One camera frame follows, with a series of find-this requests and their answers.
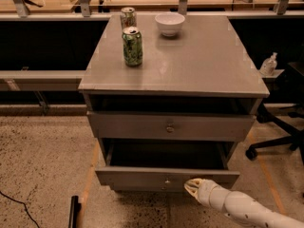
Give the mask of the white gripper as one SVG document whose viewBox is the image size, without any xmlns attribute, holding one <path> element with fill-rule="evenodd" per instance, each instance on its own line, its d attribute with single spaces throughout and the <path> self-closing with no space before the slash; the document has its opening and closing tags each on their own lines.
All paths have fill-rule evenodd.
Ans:
<svg viewBox="0 0 304 228">
<path fill-rule="evenodd" d="M 220 186 L 212 180 L 191 179 L 184 183 L 185 190 L 197 197 L 200 204 L 205 207 L 220 208 Z"/>
</svg>

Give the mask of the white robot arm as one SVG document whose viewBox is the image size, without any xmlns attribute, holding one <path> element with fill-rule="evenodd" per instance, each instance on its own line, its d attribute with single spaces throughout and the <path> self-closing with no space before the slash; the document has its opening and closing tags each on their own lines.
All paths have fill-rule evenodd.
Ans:
<svg viewBox="0 0 304 228">
<path fill-rule="evenodd" d="M 187 180 L 184 188 L 201 205 L 221 212 L 244 227 L 304 228 L 303 222 L 272 211 L 247 194 L 230 191 L 213 180 Z"/>
</svg>

